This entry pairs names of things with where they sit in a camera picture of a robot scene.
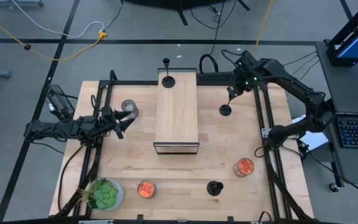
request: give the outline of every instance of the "concrete floor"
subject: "concrete floor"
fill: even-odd
[[[44,0],[44,7],[26,7],[27,13],[45,27],[62,31],[74,0]],[[221,40],[256,40],[268,0],[245,1],[251,11],[239,4],[227,23],[219,30]],[[358,11],[358,0],[346,0],[351,12]],[[225,5],[223,15],[228,15],[233,1]],[[69,34],[78,35],[87,23],[99,20],[106,24],[116,15],[119,1],[81,0]],[[193,10],[195,16],[215,26],[214,14],[200,7]],[[108,30],[107,39],[213,39],[214,30],[197,23],[190,11],[185,11],[188,26],[184,26],[175,11],[156,9],[125,3],[121,15]],[[262,40],[309,40],[332,38],[347,22],[339,0],[276,0],[273,3]],[[18,9],[0,7],[0,24],[14,35],[24,39],[60,39],[60,35],[44,32],[34,26]],[[93,26],[82,39],[97,38],[99,26]],[[8,38],[0,31],[0,38]],[[62,57],[68,57],[87,46],[65,44]],[[57,44],[32,44],[34,49],[53,57]],[[121,80],[156,80],[157,67],[162,59],[171,59],[172,67],[198,67],[199,58],[211,50],[212,45],[201,44],[103,44],[98,45],[74,60],[59,62],[52,83],[59,84],[66,94],[77,95],[84,80],[106,79],[114,69]],[[232,66],[219,53],[222,49],[252,50],[253,45],[217,45],[213,56],[220,71],[230,71]],[[256,58],[276,58],[290,62],[314,51],[313,46],[260,45]],[[317,59],[302,68],[301,77]],[[287,67],[291,73],[303,62]],[[19,154],[24,126],[31,120],[45,77],[51,62],[23,50],[19,44],[0,44],[0,69],[10,70],[11,79],[0,79],[0,202],[12,169]],[[205,61],[204,71],[213,71]],[[314,66],[303,82],[315,90],[328,88],[319,63]],[[303,105],[288,96],[291,115],[304,114]],[[40,120],[56,121],[44,105]],[[45,141],[64,151],[65,145]],[[5,216],[5,220],[23,220],[47,217],[62,163],[62,156],[42,147],[31,145],[19,181]],[[304,170],[314,215],[323,221],[358,223],[358,191],[347,185],[333,194],[328,184],[333,175],[313,161],[306,160]]]

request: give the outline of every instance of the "wooden block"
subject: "wooden block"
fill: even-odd
[[[179,144],[191,144],[190,151],[198,148],[197,120],[197,88],[195,72],[169,72],[175,79],[171,88],[162,86],[161,81],[167,76],[166,72],[158,75],[157,95],[157,124],[155,130],[155,145],[163,144],[164,152],[187,153],[189,147],[179,147]]]

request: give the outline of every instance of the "wooden tabletop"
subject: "wooden tabletop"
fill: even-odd
[[[90,98],[96,94],[97,87],[98,82],[83,82],[75,118],[93,113]],[[259,219],[262,211],[272,215],[264,159],[254,156],[255,149],[262,145],[254,94],[244,93],[232,100],[232,113],[224,117],[218,109],[227,103],[226,86],[197,86],[198,154],[157,155],[152,144],[157,92],[157,85],[113,86],[111,107],[121,110],[121,103],[131,99],[136,102],[139,116],[124,134],[124,139],[118,140],[111,133],[103,142],[98,176],[118,181],[124,188],[124,201],[114,211],[93,210],[91,217],[133,220],[143,214],[145,220],[227,220],[228,216],[233,216],[236,221],[254,221]],[[260,95],[267,125],[263,93]],[[275,124],[290,124],[285,92],[279,86],[269,85],[269,95]],[[76,140],[67,143],[62,167],[79,146]],[[284,146],[297,150],[292,140]],[[77,154],[66,169],[63,204],[78,186],[84,152],[83,149]],[[313,216],[300,158],[285,150],[281,150],[281,155],[288,191],[301,208]],[[251,175],[240,178],[234,174],[233,165],[244,157],[254,162],[255,169]],[[145,179],[157,186],[157,194],[152,199],[143,199],[137,194],[137,185]],[[221,194],[216,197],[206,191],[211,180],[224,184]],[[50,214],[58,212],[57,189]],[[277,192],[281,217],[284,217],[282,198]]]

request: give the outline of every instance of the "white cable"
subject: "white cable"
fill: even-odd
[[[90,25],[95,24],[95,23],[100,23],[100,24],[102,24],[102,29],[101,29],[100,31],[104,31],[104,23],[101,22],[101,21],[94,21],[94,22],[91,22],[90,24],[88,24],[88,25],[86,26],[85,30],[84,30],[80,35],[78,35],[78,36],[71,36],[71,35],[68,35],[68,34],[64,34],[64,33],[62,33],[62,32],[56,32],[56,31],[53,31],[53,30],[44,28],[43,26],[41,26],[40,24],[38,24],[37,22],[35,22],[29,15],[27,15],[27,13],[25,13],[25,12],[23,11],[23,9],[15,2],[15,0],[11,0],[11,1],[12,1],[12,2],[17,6],[17,8],[19,8],[19,10],[22,11],[23,14],[24,14],[25,16],[27,16],[27,18],[29,18],[35,25],[37,25],[39,28],[41,28],[41,29],[43,29],[43,30],[46,30],[46,31],[49,31],[49,32],[53,32],[54,34],[61,34],[61,35],[65,35],[65,36],[71,37],[71,38],[79,38],[79,37],[81,37],[81,36],[85,33],[85,31],[88,29],[88,27],[89,27]]]

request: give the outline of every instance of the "yellow cable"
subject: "yellow cable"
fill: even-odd
[[[262,36],[262,33],[264,32],[266,20],[267,20],[267,18],[269,16],[270,9],[272,8],[272,4],[273,4],[273,0],[270,0],[270,3],[268,4],[268,7],[267,7],[266,15],[264,17],[264,21],[262,22],[262,27],[260,28],[260,31],[259,31],[259,34],[258,34],[258,39],[256,40],[255,49],[254,49],[255,54],[256,54],[256,51],[258,49],[259,40],[260,40],[260,38]]]
[[[18,38],[16,38],[15,36],[13,36],[8,30],[6,30],[5,28],[3,28],[1,25],[0,25],[0,29],[1,29],[2,31],[4,31],[7,35],[9,35],[10,37],[12,37],[12,39],[16,40],[19,44],[23,45],[23,47],[26,46],[25,43],[21,42]],[[39,56],[41,56],[41,57],[43,57],[43,58],[45,58],[45,59],[47,59],[47,60],[51,60],[51,61],[64,61],[64,60],[73,59],[73,58],[75,58],[76,56],[78,56],[80,53],[84,52],[85,50],[88,50],[88,49],[90,49],[91,47],[94,47],[96,44],[99,43],[99,41],[100,41],[101,39],[105,38],[106,36],[107,36],[107,33],[105,33],[105,32],[99,32],[98,40],[97,40],[94,44],[85,47],[84,49],[80,50],[79,52],[77,52],[77,53],[74,54],[73,56],[67,57],[67,58],[60,58],[60,59],[51,58],[51,57],[48,57],[48,56],[44,55],[43,53],[39,52],[38,50],[33,50],[33,49],[30,49],[30,50],[31,50],[33,53],[35,53],[35,54],[37,54],[37,55],[39,55]]]

